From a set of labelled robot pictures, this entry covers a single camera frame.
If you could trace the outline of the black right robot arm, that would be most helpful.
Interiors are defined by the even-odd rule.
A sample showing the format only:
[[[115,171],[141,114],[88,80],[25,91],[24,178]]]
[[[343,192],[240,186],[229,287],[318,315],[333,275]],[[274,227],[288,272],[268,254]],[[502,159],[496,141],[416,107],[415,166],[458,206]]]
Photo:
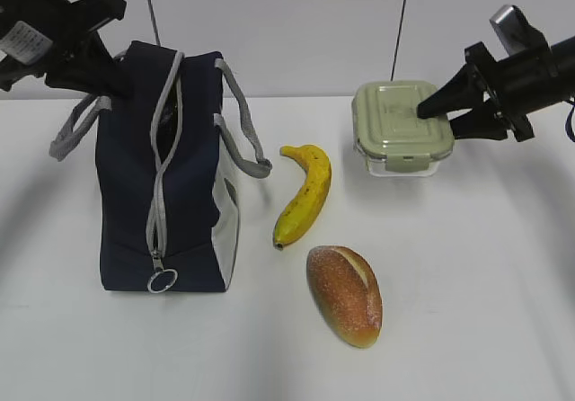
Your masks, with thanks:
[[[464,65],[439,90],[420,102],[417,116],[430,119],[453,111],[456,139],[522,142],[535,136],[528,114],[574,97],[574,39],[549,45],[528,25],[519,52],[497,60],[483,42],[464,49]]]

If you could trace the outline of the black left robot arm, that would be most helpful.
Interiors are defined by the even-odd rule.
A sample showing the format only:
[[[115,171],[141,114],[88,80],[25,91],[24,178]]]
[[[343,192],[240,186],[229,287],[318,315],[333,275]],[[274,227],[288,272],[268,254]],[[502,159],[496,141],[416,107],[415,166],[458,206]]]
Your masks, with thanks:
[[[98,32],[126,8],[125,0],[1,0],[1,89],[34,76],[51,88],[130,97],[133,84]]]

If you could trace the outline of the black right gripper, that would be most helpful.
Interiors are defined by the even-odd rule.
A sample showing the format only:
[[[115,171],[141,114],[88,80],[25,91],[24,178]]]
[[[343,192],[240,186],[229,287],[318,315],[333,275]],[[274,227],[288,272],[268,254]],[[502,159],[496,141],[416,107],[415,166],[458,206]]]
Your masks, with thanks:
[[[527,114],[538,91],[550,81],[549,46],[528,49],[500,61],[481,42],[464,51],[466,64],[417,107],[420,119],[468,109],[450,121],[455,139],[504,140],[511,132],[522,142],[535,136]]]

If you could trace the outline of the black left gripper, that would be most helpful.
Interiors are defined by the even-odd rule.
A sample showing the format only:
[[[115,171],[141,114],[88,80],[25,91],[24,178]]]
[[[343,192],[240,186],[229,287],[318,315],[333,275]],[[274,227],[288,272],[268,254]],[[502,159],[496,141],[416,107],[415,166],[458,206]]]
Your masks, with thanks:
[[[98,30],[124,17],[124,0],[1,0],[1,89],[26,76],[51,88],[129,98],[134,86]]]

